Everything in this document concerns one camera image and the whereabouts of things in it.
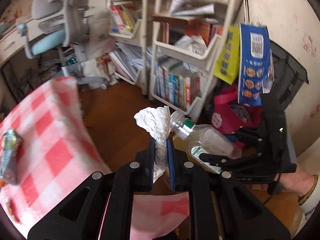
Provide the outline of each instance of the white sleeve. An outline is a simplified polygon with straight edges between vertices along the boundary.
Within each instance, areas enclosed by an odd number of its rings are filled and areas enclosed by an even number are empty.
[[[305,213],[306,219],[308,220],[314,210],[316,209],[320,201],[320,179],[318,178],[317,184],[310,197],[300,206]]]

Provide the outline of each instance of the silver screw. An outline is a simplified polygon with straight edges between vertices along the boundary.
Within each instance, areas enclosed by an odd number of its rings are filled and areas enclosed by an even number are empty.
[[[183,164],[186,168],[192,168],[194,166],[194,164],[192,162],[185,162]]]
[[[231,178],[231,173],[229,171],[223,171],[221,173],[221,176],[224,177],[225,179],[230,179]]]
[[[130,163],[130,168],[136,169],[138,167],[140,167],[140,163],[137,163],[137,162]]]
[[[101,179],[102,174],[100,172],[95,172],[94,174],[92,174],[92,178],[93,179]]]

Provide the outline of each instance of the human hand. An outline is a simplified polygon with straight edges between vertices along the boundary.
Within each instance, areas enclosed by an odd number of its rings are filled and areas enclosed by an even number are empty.
[[[280,182],[286,191],[295,193],[301,198],[312,188],[315,177],[307,173],[301,166],[297,166],[295,173],[282,173]]]

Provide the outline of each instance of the red and white checkered cloth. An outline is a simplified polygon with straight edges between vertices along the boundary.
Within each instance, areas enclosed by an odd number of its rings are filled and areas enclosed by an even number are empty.
[[[1,189],[0,204],[27,238],[32,226],[91,173],[111,170],[83,124],[73,77],[50,80],[33,91],[0,124],[0,136],[9,128],[23,138],[17,154],[18,185]],[[187,194],[137,195],[131,239],[165,235],[187,216]]]

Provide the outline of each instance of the plastic bottle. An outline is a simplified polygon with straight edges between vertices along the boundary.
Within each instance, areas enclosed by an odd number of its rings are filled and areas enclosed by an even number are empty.
[[[186,141],[187,154],[219,173],[220,168],[212,167],[199,159],[201,153],[227,156],[230,159],[241,157],[241,149],[210,125],[196,125],[183,114],[175,111],[170,117],[170,128],[177,136]]]

